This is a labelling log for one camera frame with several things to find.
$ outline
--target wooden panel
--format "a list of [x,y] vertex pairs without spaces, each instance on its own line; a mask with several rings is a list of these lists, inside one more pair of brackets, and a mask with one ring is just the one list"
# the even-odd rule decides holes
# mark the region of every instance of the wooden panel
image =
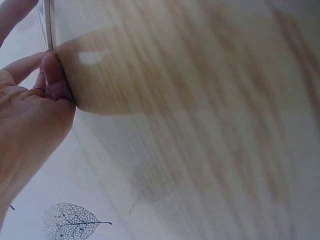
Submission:
[[74,129],[134,239],[320,238],[319,1],[51,4]]

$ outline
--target hand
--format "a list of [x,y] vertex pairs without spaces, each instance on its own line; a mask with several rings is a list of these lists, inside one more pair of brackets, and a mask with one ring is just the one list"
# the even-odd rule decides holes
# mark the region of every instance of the hand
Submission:
[[[0,5],[0,47],[37,2]],[[31,90],[18,86],[38,68]],[[75,109],[55,52],[37,53],[0,70],[0,227],[11,201],[70,131]]]

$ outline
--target leaf print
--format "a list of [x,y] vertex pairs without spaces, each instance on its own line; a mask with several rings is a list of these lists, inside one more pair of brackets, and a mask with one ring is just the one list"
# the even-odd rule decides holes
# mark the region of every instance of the leaf print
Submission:
[[99,221],[90,211],[71,203],[58,203],[50,206],[43,216],[44,235],[48,240],[84,240],[100,224],[111,222]]

